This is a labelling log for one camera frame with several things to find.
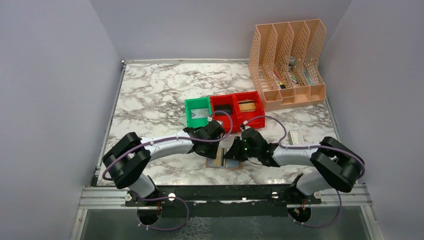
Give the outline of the tan leather card holder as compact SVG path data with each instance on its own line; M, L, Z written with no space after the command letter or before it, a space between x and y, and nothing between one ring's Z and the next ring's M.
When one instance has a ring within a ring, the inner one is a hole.
M216 168L216 169L228 169L228 170L239 170L239 169L241 169L242 163L240 161L233 160L233 159L224 159L224 155L226 153L227 153L227 148L219 147L217 149L216 158L217 158L217 156L222 156L223 160L224 160L224 164L223 164L222 167L213 167L211 165L211 161L214 160L214 159L212 159L212 158L206 158L205 167L206 168Z

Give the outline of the red plastic bin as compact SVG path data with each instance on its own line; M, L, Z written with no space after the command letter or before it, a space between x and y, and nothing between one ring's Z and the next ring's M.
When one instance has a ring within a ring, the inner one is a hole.
M240 122L242 115L235 94L213 95L210 96L209 99L212 111L219 111L214 115L214 118L217 121L222 122L225 131L228 132L230 130L231 123L228 116L222 112L227 113L232 120L233 127L231 132L240 132Z
M265 111L257 91L238 92L234 94L235 105L240 111L239 123L240 126L245 121L251 120L258 116L264 116Z

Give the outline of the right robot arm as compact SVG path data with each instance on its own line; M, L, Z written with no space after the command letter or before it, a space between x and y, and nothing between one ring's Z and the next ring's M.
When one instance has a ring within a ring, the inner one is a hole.
M240 162L256 158L266 167L314 167L315 170L310 173L299 174L285 193L286 198L296 204L315 192L330 188L349 193L355 182L365 174L364 160L330 136L316 145L280 145L267 142L259 131L248 128L241 136L235 137L223 157Z

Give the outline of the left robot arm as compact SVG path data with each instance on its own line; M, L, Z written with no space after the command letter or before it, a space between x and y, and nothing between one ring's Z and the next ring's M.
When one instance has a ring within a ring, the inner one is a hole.
M225 130L212 120L202 127L186 127L163 137L139 137L129 132L101 159L105 166L103 179L113 181L117 189L129 188L144 205L152 205L159 196L153 180L143 173L148 163L177 154L196 153L206 158L217 155Z

